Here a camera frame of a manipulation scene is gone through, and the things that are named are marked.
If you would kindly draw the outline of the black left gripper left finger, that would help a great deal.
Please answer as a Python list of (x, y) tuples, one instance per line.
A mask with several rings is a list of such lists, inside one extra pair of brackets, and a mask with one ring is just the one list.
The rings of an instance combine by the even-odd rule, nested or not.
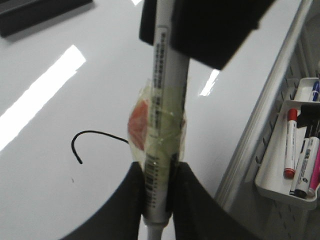
[(64, 240), (136, 240), (143, 211), (144, 174), (133, 162), (119, 187), (85, 223)]

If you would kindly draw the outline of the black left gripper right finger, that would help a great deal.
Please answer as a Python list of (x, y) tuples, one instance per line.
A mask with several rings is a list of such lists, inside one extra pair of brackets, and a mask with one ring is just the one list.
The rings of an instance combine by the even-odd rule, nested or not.
[(258, 239), (216, 203), (186, 162), (175, 175), (172, 213), (177, 240)]

